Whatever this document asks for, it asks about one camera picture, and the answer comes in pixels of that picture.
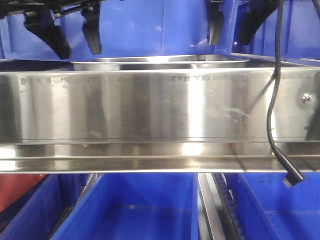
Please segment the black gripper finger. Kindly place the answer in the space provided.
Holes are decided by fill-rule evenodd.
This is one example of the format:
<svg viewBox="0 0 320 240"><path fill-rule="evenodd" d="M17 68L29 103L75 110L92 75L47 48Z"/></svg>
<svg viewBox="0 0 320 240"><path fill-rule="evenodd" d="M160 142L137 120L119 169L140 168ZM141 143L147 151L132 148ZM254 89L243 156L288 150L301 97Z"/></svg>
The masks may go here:
<svg viewBox="0 0 320 240"><path fill-rule="evenodd" d="M85 21L82 25L82 32L87 41L90 52L93 55L102 53L100 40L100 7L90 7L81 12Z"/></svg>
<svg viewBox="0 0 320 240"><path fill-rule="evenodd" d="M250 4L242 15L238 42L244 46L249 45L261 25L277 8L277 4Z"/></svg>
<svg viewBox="0 0 320 240"><path fill-rule="evenodd" d="M217 45L224 24L224 13L220 10L222 0L207 1L208 44Z"/></svg>
<svg viewBox="0 0 320 240"><path fill-rule="evenodd" d="M69 59L71 48L60 25L55 25L51 12L25 12L24 27L46 43L61 59Z"/></svg>

